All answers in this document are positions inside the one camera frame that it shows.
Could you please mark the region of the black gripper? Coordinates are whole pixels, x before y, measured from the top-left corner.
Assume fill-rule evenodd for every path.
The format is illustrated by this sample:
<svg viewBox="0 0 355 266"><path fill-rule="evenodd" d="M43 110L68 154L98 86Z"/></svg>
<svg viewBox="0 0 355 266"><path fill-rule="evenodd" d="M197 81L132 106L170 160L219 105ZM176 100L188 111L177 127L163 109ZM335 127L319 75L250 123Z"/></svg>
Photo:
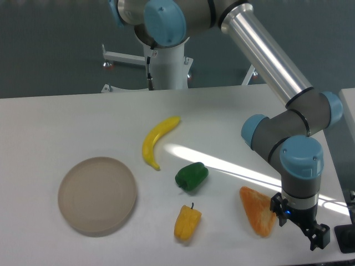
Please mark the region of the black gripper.
<svg viewBox="0 0 355 266"><path fill-rule="evenodd" d="M317 224L317 205L308 209L296 209L290 206L288 200L277 192L270 201L270 211L278 218L279 226L282 227L287 221L291 221L310 240L310 250L324 249L330 243L330 227L326 224Z"/></svg>

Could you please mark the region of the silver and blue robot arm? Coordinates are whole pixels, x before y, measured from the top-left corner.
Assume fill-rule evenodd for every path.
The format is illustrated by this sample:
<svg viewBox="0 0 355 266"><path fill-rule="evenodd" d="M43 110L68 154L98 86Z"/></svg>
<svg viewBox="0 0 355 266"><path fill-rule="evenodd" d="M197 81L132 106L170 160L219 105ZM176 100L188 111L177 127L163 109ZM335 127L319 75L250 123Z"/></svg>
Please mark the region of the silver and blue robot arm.
<svg viewBox="0 0 355 266"><path fill-rule="evenodd" d="M189 37L213 27L231 37L284 104L286 111L268 118L253 115L241 136L281 175L280 193L269 201L282 226L297 225L310 248L330 242L330 228L316 222L323 149L313 136L340 120L339 97L320 93L294 65L253 13L248 1L109 1L116 25L132 25L144 45L149 90L185 89L182 55Z"/></svg>

